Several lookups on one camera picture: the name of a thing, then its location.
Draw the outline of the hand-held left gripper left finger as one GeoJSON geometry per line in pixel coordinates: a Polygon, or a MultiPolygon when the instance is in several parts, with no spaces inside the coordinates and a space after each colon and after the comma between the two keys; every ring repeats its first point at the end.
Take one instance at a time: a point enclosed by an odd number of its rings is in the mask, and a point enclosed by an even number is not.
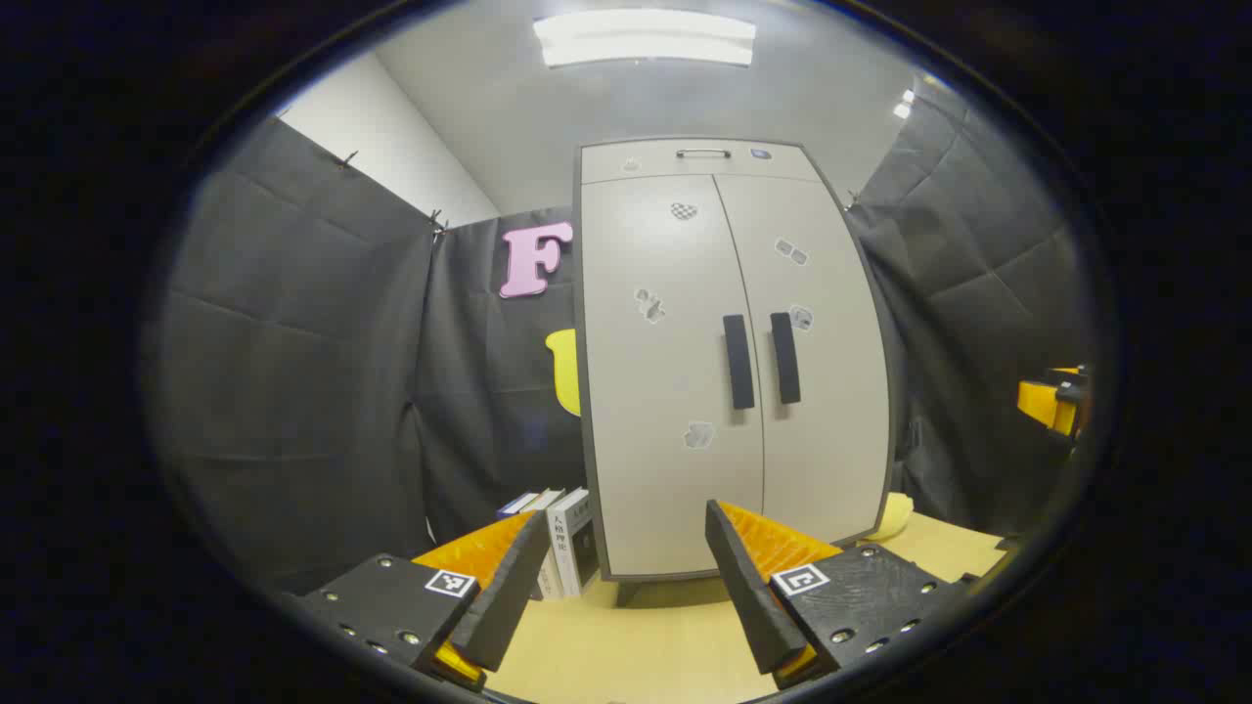
{"type": "Polygon", "coordinates": [[[366,557],[298,603],[376,656],[481,691],[505,663],[548,547],[545,511],[531,509],[424,555],[366,557]]]}

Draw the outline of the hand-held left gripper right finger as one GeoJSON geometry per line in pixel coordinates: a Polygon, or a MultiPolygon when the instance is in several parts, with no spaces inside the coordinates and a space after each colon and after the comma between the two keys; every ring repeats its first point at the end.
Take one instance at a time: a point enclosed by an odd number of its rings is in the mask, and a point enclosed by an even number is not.
{"type": "Polygon", "coordinates": [[[880,544],[834,547],[725,501],[705,505],[704,534],[747,649],[779,690],[911,643],[977,580],[947,580],[880,544]]]}

